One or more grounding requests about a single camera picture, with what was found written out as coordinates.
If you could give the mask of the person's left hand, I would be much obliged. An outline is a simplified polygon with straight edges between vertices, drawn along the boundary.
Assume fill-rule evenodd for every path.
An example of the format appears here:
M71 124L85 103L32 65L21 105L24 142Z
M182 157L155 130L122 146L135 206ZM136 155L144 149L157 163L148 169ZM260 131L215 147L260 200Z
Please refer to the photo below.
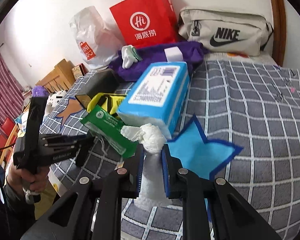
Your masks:
M49 171L50 167L44 166L39 168L37 174L32 174L26 169L17 169L16 166L12 164L7 175L7 184L10 185L20 199L23 199L25 197L23 184L27 182L30 184L30 191L41 193L46 188Z

